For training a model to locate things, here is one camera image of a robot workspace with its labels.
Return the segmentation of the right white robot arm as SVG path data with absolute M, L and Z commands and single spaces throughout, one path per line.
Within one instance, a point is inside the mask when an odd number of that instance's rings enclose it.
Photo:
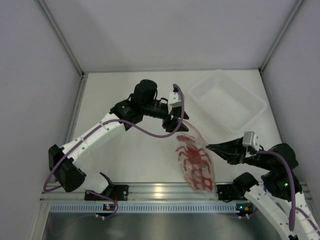
M 246 131 L 241 138 L 206 146 L 230 165 L 247 164 L 267 171 L 261 176 L 262 185 L 249 172 L 230 184 L 218 185 L 218 198 L 250 201 L 283 240 L 318 240 L 320 227 L 293 172 L 299 165 L 294 150 L 286 143 L 264 150 L 259 140 L 253 131 Z

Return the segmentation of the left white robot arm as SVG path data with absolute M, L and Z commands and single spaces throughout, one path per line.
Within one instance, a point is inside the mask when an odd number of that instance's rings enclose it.
M 48 150 L 50 173 L 45 180 L 43 191 L 51 192 L 49 180 L 54 177 L 67 193 L 82 189 L 102 200 L 113 194 L 113 182 L 104 173 L 86 173 L 84 164 L 91 154 L 112 138 L 135 128 L 148 136 L 164 139 L 176 132 L 188 132 L 183 123 L 189 119 L 185 112 L 185 97 L 181 88 L 173 85 L 168 98 L 157 98 L 158 85 L 149 79 L 141 80 L 133 93 L 114 105 L 110 111 L 92 128 L 74 140 Z M 151 117 L 162 121 L 165 135 L 149 132 L 138 126 L 143 118 Z

